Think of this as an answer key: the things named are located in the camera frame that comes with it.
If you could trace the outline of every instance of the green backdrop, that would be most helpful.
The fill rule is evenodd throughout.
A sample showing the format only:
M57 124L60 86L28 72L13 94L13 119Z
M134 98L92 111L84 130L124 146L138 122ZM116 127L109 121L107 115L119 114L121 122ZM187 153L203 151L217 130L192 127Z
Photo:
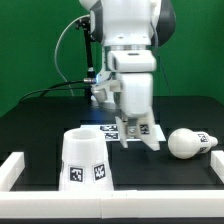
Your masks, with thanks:
M205 95L224 103L224 1L172 2L176 32L160 49L172 95ZM0 0L0 8L3 115L26 93L62 82L53 62L55 45L64 28L87 12L78 0ZM93 45L93 56L99 71L99 44ZM68 80L86 75L82 31L74 28L67 33L59 51L59 65ZM160 66L154 73L154 94L169 95Z

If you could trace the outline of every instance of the wire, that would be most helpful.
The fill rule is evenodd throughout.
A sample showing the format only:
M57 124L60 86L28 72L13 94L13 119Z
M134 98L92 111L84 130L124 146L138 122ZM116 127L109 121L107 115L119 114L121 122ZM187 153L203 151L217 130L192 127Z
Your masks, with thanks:
M166 85L167 85L167 88L168 88L168 91L169 91L169 95L172 96L172 91L171 91L171 88L170 88L169 80L168 80L168 77L167 77L167 74L166 74L166 71L165 71L165 68L164 68L161 57L159 59L159 62L160 62L160 67L162 68L162 71L163 71L163 76L164 76L164 79L166 81Z
M85 90L85 89L88 89L89 87L78 87L78 88L71 88L71 89L76 89L76 90ZM25 96L23 96L20 100L19 100L19 103L22 103L27 97L33 95L33 94L36 94L36 93L41 93L41 92L50 92L50 91L66 91L66 90L70 90L70 89L40 89L40 90L36 90L36 91L33 91L33 92L30 92L28 94L26 94Z
M165 68L164 68L161 56L159 55L159 37L158 37L158 33L157 33L157 30L154 27L153 23L151 23L151 26L152 26L152 30L153 30L154 36L155 36L155 49L153 51L153 55L155 57L156 56L159 57L160 67L162 68L163 76L164 76L164 79L166 81L166 85L167 85L167 88L168 88L168 91L169 91L169 95L172 96L169 80L168 80L168 77L167 77L167 74L166 74L166 71L165 71Z
M153 23L151 22L151 27L154 33L154 37L155 37L155 49L153 51L153 55L156 57L158 50L159 50L159 37L158 37L158 33L157 30L155 28L155 26L153 25Z
M39 97L45 96L49 92L48 91L49 89L55 89L55 88L62 87L62 86L70 86L72 84L78 84L78 83L83 83L83 81L82 80L80 80L80 81L69 81L69 82L63 82L63 83L55 84L55 85L49 87L46 91L43 91L40 94Z
M57 45L55 47L55 51L54 51L54 64L55 64L55 68L58 72L58 74L61 76L61 78L65 81L65 82L68 82L68 80L66 79L66 77L63 75L63 73L61 72L60 68L59 68L59 65L58 65L58 50L59 50L59 47L61 45L61 41L63 40L65 34L67 33L67 31L80 19L86 17L86 16L89 16L89 15L85 15L85 16L81 16L75 20L73 20L65 29L64 31L62 32L61 36L59 37L58 39L58 42L57 42ZM74 93L72 91L72 88L71 86L70 87L70 91L71 91L71 95L74 96Z

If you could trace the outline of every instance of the white paper cup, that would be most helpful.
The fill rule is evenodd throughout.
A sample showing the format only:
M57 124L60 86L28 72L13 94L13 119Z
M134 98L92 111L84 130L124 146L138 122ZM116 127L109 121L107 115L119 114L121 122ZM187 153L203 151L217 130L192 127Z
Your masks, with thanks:
M104 133L78 128L64 134L59 191L114 190Z

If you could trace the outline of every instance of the black tabletop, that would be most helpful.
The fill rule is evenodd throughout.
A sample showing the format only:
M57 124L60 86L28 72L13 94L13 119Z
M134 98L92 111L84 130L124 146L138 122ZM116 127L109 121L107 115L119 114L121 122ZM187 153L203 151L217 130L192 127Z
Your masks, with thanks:
M154 97L153 110L156 123L167 139L174 130L189 128L216 137L219 144L213 150L224 149L224 106L213 98ZM0 162L11 152L25 152L26 168L12 190L57 190L64 132L82 124L113 124L119 113L93 107L82 97L31 98L18 104L0 119ZM210 167L210 152L180 160L169 152L167 142L160 143L158 152L142 142L128 145L124 149L119 142L107 143L115 190L224 189ZM136 220L125 220L122 222L136 223ZM194 220L209 223L209 219ZM151 223L169 221L173 220L151 219ZM181 221L192 223L188 219ZM138 223L148 222L149 219L138 220ZM104 220L104 223L116 222Z

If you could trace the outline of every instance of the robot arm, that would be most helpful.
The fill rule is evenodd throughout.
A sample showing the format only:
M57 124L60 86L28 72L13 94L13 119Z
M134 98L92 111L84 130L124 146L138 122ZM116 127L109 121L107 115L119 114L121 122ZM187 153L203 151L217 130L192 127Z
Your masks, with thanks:
M156 59L148 47L156 43L153 27L159 30L159 23L170 25L175 21L170 1L80 0L80 3L90 11L91 35L102 44L106 52L106 67L114 77L94 85L94 96L103 102L107 99L106 89L119 94L121 117L116 117L116 122L124 147L127 147L127 138L136 137L153 150L159 150L150 74L156 69ZM162 13L163 8L171 19L164 18L167 14ZM166 34L169 38L174 27L159 35Z

